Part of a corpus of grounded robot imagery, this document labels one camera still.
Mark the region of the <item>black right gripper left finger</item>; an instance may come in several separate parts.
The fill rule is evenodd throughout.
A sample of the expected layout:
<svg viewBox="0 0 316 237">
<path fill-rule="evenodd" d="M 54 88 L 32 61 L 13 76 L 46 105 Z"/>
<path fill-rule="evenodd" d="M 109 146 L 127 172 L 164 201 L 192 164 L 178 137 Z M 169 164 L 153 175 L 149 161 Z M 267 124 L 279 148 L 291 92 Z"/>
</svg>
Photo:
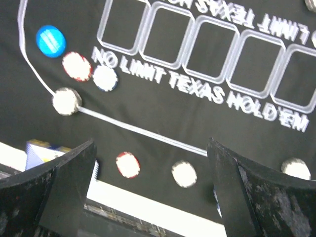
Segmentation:
<svg viewBox="0 0 316 237">
<path fill-rule="evenodd" d="M 92 177 L 93 140 L 0 181 L 2 237 L 75 237 Z"/>
</svg>

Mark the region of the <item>blue white 5 chip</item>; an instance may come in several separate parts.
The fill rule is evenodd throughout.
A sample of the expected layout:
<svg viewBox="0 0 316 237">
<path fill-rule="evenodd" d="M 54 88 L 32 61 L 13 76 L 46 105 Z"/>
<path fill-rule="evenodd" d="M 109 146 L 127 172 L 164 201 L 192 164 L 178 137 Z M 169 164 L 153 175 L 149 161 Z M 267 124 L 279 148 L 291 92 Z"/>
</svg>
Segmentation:
<svg viewBox="0 0 316 237">
<path fill-rule="evenodd" d="M 114 90 L 119 81 L 115 71 L 106 65 L 98 65 L 92 77 L 95 85 L 105 92 Z"/>
</svg>

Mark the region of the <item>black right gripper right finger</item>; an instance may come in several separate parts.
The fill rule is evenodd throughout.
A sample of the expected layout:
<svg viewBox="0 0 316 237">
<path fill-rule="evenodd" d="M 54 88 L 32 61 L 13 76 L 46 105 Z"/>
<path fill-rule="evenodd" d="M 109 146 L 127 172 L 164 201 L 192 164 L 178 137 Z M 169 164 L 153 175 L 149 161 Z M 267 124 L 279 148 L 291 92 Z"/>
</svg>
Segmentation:
<svg viewBox="0 0 316 237">
<path fill-rule="evenodd" d="M 245 158 L 209 139 L 207 156 L 229 237 L 314 237 L 316 183 Z"/>
</svg>

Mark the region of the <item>grey white 1 chip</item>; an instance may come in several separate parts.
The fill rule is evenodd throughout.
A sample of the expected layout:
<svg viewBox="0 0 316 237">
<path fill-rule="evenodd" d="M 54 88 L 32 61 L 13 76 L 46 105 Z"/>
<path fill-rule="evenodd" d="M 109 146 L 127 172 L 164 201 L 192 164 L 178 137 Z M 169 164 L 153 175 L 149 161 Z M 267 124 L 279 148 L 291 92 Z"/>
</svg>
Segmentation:
<svg viewBox="0 0 316 237">
<path fill-rule="evenodd" d="M 68 87 L 62 87 L 52 96 L 52 105 L 58 114 L 70 116 L 79 111 L 82 106 L 82 98 L 77 91 Z"/>
</svg>

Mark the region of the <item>blue white chip stack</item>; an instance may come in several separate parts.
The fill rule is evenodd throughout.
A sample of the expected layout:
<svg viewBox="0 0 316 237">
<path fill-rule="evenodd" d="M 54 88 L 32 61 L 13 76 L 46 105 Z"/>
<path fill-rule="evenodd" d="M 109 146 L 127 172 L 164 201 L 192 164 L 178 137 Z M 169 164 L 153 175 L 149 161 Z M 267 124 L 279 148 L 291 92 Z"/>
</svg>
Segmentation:
<svg viewBox="0 0 316 237">
<path fill-rule="evenodd" d="M 281 165 L 282 173 L 304 180 L 311 180 L 311 173 L 306 163 L 299 158 L 290 158 Z"/>
</svg>

